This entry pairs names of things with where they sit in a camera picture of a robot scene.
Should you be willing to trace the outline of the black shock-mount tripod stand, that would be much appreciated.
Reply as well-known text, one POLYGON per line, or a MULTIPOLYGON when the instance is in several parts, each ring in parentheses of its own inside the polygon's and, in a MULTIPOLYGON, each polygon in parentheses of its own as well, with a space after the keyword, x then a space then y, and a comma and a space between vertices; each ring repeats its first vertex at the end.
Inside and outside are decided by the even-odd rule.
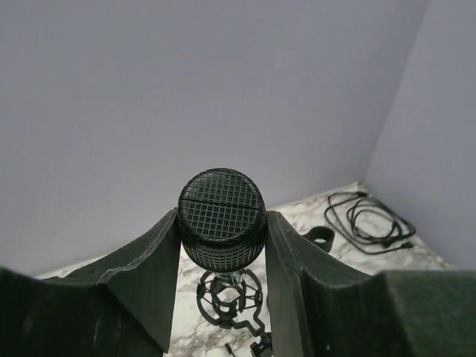
POLYGON ((265 295, 250 269, 227 274, 206 271, 196 287, 196 303, 211 325, 227 330, 246 329, 259 341, 250 345, 252 356, 273 356, 271 332, 260 318, 265 295))

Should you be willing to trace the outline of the black handheld microphone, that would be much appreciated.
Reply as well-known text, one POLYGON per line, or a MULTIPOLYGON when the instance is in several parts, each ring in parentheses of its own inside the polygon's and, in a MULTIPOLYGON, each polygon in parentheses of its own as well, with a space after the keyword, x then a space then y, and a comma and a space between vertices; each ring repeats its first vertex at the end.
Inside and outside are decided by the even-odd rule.
POLYGON ((177 220, 188 257, 230 284, 264 248, 263 196, 237 170, 213 168, 192 177, 179 195, 177 220))

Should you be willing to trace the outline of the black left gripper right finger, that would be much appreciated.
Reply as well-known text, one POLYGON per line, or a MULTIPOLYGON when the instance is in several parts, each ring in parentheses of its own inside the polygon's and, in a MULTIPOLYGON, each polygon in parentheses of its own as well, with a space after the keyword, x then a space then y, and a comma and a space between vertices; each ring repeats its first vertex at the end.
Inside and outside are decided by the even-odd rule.
POLYGON ((267 214, 276 356, 473 356, 475 273, 358 271, 267 214))

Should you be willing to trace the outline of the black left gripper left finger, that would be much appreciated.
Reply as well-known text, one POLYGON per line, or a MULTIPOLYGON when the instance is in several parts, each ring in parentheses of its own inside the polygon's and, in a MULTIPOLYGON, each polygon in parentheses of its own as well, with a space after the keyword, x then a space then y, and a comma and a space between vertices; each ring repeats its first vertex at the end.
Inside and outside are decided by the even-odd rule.
POLYGON ((171 210, 65 277, 1 270, 3 356, 162 356, 170 348, 180 239, 171 210))

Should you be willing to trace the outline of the black round-base mic stand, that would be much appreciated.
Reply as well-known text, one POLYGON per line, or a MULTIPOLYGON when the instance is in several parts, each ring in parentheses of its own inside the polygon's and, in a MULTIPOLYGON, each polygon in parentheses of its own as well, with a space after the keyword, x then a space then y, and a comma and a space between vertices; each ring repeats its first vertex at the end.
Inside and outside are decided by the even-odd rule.
POLYGON ((303 238, 329 253, 332 250, 335 232, 333 229, 321 225, 310 229, 303 235, 303 238))

